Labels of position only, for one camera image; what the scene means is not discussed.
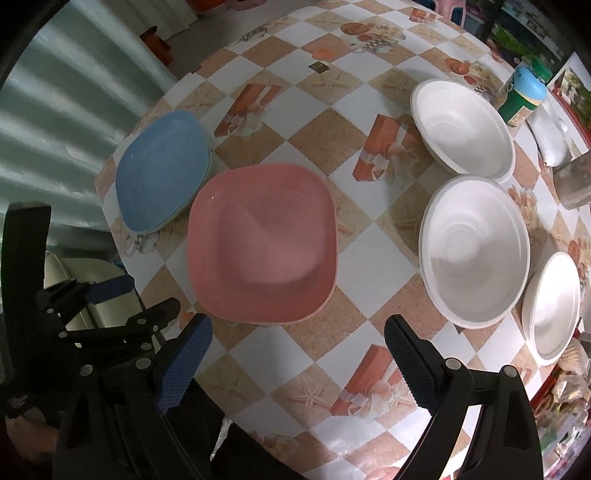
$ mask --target hand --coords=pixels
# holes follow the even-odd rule
[[[5,420],[8,437],[27,462],[44,462],[56,451],[59,432],[56,428],[22,416]]]

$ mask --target silver container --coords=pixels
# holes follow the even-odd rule
[[[560,203],[573,210],[591,202],[591,151],[554,171]]]

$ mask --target white paper bowl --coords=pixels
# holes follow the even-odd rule
[[[527,228],[495,182],[456,177],[427,205],[419,260],[427,292],[445,318],[463,328],[488,327],[509,313],[525,288]]]
[[[521,311],[525,338],[540,365],[556,362],[568,346],[580,303],[577,267],[569,255],[556,252],[532,277]]]
[[[451,80],[427,80],[411,95],[411,112],[425,146],[458,174],[503,183],[515,170],[515,148],[495,108]]]

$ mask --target blue plastic bowl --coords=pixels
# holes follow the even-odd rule
[[[115,177],[121,217],[138,234],[158,230],[187,206],[207,178],[203,128],[187,111],[164,115],[123,154]]]

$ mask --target small black square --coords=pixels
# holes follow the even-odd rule
[[[326,72],[326,70],[329,70],[329,67],[327,65],[325,65],[324,63],[322,63],[321,61],[317,61],[316,63],[313,63],[312,65],[310,65],[309,68],[314,70],[316,73],[323,73],[323,72]]]

